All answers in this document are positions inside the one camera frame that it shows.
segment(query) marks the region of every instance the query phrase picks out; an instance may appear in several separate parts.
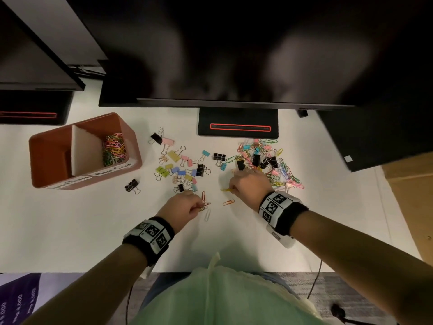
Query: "hand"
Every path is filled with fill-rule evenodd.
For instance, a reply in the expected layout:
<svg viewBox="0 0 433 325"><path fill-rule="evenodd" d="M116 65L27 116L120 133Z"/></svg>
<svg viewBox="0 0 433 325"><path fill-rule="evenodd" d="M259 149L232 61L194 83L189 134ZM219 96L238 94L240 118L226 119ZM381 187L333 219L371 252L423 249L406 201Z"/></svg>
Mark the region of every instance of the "hand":
<svg viewBox="0 0 433 325"><path fill-rule="evenodd" d="M259 170L245 169L235 172L230 179L232 194L239 197L254 211L258 212L266 194L274 191L268 177Z"/></svg>
<svg viewBox="0 0 433 325"><path fill-rule="evenodd" d="M197 217L202 206L201 197L187 190L171 197L161 207L156 217L167 221L177 234L190 220Z"/></svg>

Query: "person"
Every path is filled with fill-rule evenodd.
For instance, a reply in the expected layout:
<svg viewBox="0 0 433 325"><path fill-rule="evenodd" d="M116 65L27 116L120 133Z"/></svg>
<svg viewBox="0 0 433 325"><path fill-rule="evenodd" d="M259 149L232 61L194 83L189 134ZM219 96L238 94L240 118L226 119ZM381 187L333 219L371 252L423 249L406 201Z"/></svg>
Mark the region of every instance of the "person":
<svg viewBox="0 0 433 325"><path fill-rule="evenodd" d="M264 198L274 192L264 174L250 169L236 172L230 180L230 188L256 212L260 211ZM201 207L199 196L184 191L171 197L155 219L163 219L162 223L168 223L177 234L197 217ZM432 267L369 235L306 207L301 208L304 209L293 217L293 223L285 221L290 227L287 234L305 245L351 287L395 317L400 324L433 324L430 310L433 305ZM144 253L136 244L125 240L95 267L34 312L24 324L108 322L148 266L147 258L153 258L147 257L148 252ZM199 268L165 288L130 323L324 323L311 305L299 300L283 285L260 275L216 267L215 262L213 260L208 269Z"/></svg>

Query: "monitor stand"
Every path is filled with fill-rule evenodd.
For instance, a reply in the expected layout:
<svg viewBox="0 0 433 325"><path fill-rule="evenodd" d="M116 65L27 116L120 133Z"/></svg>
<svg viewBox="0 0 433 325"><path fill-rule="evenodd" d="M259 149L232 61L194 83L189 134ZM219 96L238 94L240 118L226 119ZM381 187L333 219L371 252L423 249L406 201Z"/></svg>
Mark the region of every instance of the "monitor stand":
<svg viewBox="0 0 433 325"><path fill-rule="evenodd" d="M73 91L0 90L0 124L63 125Z"/></svg>
<svg viewBox="0 0 433 325"><path fill-rule="evenodd" d="M198 134L277 139L278 109L200 107Z"/></svg>

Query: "gray carpet floor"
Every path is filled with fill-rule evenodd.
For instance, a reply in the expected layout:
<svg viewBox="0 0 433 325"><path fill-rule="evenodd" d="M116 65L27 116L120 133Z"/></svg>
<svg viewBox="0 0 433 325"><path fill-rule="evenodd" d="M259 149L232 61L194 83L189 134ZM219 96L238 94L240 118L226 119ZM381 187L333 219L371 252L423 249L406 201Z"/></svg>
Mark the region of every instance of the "gray carpet floor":
<svg viewBox="0 0 433 325"><path fill-rule="evenodd" d="M306 297L317 273L276 273L300 297ZM128 319L137 314L144 297L158 278L158 273L151 273L148 279L139 278L133 287L129 301ZM110 325L125 324L125 298L113 315ZM336 273L321 273L314 286L310 301L316 306L323 319L329 324L342 324L330 312L330 306L338 303L346 311L346 317L377 325L396 325L397 322L359 295Z"/></svg>

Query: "wristband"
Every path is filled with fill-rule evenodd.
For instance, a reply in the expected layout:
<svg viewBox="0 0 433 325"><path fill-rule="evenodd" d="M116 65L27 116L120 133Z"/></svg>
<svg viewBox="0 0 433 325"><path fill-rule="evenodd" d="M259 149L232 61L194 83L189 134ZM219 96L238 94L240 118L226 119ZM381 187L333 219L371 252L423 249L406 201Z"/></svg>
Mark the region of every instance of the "wristband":
<svg viewBox="0 0 433 325"><path fill-rule="evenodd" d="M289 235L296 218L308 210L299 198L283 191L269 193L260 204L258 214L280 235Z"/></svg>
<svg viewBox="0 0 433 325"><path fill-rule="evenodd" d="M170 224L160 217L144 220L123 236L123 244L137 247L147 259L148 266L153 266L168 249L175 231Z"/></svg>

